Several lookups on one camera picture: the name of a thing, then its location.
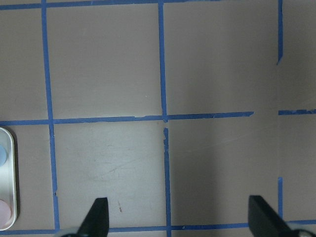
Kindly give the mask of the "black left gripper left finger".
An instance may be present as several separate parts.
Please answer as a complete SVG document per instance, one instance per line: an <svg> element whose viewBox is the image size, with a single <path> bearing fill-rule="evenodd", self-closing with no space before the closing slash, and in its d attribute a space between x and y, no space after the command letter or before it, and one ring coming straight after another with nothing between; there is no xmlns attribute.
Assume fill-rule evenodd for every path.
<svg viewBox="0 0 316 237"><path fill-rule="evenodd" d="M109 206L106 197L97 198L79 227L78 237L106 237L109 233Z"/></svg>

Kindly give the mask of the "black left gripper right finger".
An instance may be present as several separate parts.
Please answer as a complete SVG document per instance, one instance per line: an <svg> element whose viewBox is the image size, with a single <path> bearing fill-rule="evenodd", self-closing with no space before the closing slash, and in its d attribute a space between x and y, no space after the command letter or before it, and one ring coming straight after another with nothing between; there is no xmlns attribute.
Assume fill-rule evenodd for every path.
<svg viewBox="0 0 316 237"><path fill-rule="evenodd" d="M248 198L248 225L254 237L295 237L296 231L259 195Z"/></svg>

